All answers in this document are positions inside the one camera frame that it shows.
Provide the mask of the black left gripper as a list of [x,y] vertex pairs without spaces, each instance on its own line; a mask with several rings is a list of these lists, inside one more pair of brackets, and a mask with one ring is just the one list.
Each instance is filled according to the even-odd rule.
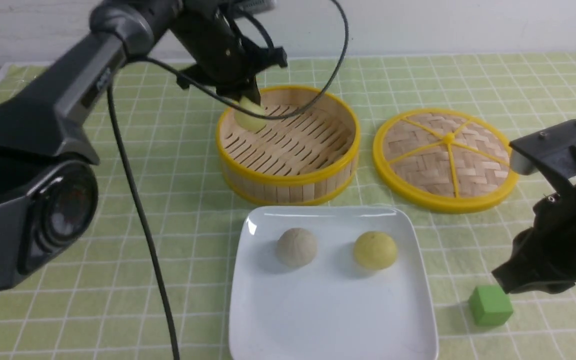
[[[261,23],[245,11],[240,0],[184,0],[183,9],[170,27],[195,64],[179,71],[181,89],[199,84],[233,101],[261,105],[256,76],[266,69],[288,66],[287,54],[275,47]],[[236,19],[245,18],[258,29],[266,47],[246,37]]]

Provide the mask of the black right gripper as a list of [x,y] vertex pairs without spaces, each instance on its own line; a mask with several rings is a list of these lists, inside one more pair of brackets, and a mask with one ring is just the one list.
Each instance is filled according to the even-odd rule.
[[576,285],[576,145],[571,166],[537,162],[554,192],[533,207],[534,221],[512,242],[510,258],[492,274],[506,294],[560,294]]

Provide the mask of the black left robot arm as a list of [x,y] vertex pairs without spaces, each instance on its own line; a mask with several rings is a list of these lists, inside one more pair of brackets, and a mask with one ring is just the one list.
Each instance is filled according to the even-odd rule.
[[83,128],[112,80],[172,32],[195,60],[187,89],[261,102],[256,75],[287,55],[242,0],[103,0],[89,33],[18,94],[0,103],[0,292],[75,243],[98,207],[98,153]]

